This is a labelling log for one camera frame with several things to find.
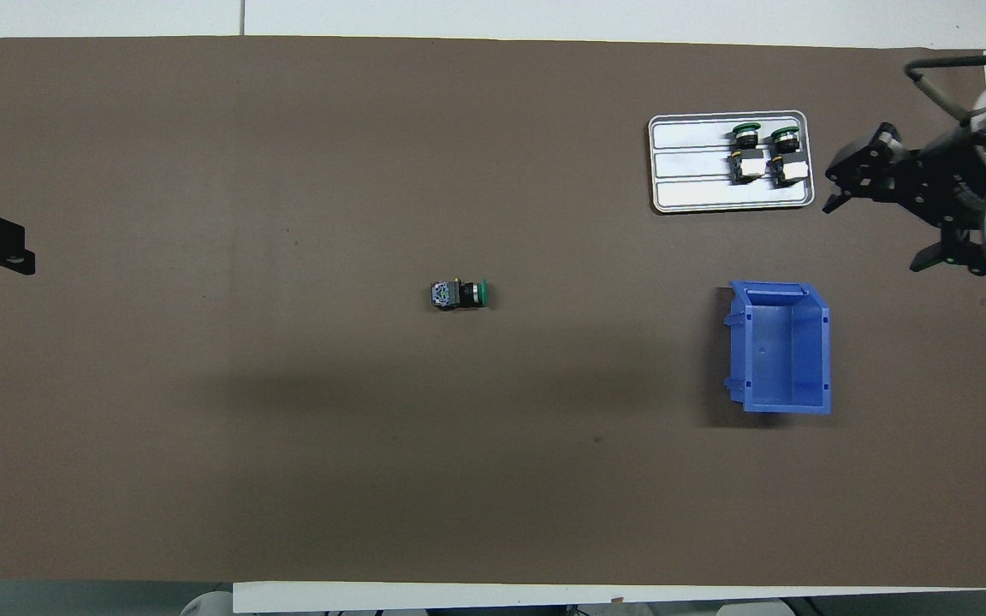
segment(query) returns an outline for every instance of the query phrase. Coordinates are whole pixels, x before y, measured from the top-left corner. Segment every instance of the brown table surface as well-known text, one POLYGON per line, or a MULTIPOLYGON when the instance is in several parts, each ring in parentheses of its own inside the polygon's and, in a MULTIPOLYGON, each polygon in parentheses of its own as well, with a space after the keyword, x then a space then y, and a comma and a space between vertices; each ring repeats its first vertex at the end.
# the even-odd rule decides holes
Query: brown table surface
POLYGON ((926 54, 0 40, 0 577, 986 585, 986 278, 892 205, 650 209, 652 116, 803 110, 823 200, 952 126, 926 54), (825 297, 832 416, 728 401, 732 278, 825 297))

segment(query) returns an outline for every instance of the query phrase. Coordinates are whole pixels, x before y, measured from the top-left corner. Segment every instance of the gray floor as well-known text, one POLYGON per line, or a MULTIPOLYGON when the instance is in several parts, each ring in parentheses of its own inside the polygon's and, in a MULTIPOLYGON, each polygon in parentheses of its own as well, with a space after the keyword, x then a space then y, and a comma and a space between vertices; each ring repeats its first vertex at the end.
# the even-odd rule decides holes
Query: gray floor
MULTIPOLYGON (((177 616, 189 601, 212 589, 230 589, 217 582, 87 582, 0 580, 0 615, 26 616, 177 616)), ((824 616, 986 616, 986 591, 817 597, 824 616)), ((800 599, 791 603, 798 616, 818 616, 800 599)), ((582 605, 588 616, 707 616, 722 601, 674 601, 620 605, 582 605)), ((346 616, 372 616, 349 612, 346 616)), ((416 616, 418 611, 388 613, 416 616)))

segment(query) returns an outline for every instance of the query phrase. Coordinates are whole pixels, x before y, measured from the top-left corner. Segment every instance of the metal tray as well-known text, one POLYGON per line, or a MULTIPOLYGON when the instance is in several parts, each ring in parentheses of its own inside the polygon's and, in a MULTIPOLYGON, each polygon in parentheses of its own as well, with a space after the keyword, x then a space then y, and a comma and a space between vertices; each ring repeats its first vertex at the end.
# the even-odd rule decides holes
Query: metal tray
POLYGON ((649 121, 649 151, 653 207, 662 214, 763 210, 813 203, 809 122, 799 110, 659 115, 649 121), (758 146, 763 151, 768 149, 764 141, 769 140, 771 132, 798 126, 801 149, 809 156, 809 178, 779 188, 768 171, 758 180, 734 184, 728 175, 732 129, 744 121, 763 125, 758 146))

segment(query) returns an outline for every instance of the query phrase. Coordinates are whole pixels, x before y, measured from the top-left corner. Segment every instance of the blue container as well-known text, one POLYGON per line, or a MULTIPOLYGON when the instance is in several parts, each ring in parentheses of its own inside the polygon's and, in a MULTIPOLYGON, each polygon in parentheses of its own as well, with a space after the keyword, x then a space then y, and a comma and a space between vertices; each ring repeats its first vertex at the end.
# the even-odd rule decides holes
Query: blue container
POLYGON ((829 306, 803 283, 731 281, 729 397, 755 413, 832 412, 829 306))

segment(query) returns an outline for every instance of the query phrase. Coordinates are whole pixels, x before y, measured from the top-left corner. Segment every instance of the blue plastic bin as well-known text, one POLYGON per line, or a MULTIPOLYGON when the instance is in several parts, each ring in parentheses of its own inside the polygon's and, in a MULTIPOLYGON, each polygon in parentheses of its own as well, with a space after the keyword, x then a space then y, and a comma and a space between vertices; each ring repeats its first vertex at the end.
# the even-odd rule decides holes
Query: blue plastic bin
POLYGON ((731 281, 729 397, 754 413, 832 412, 829 306, 803 283, 731 281))

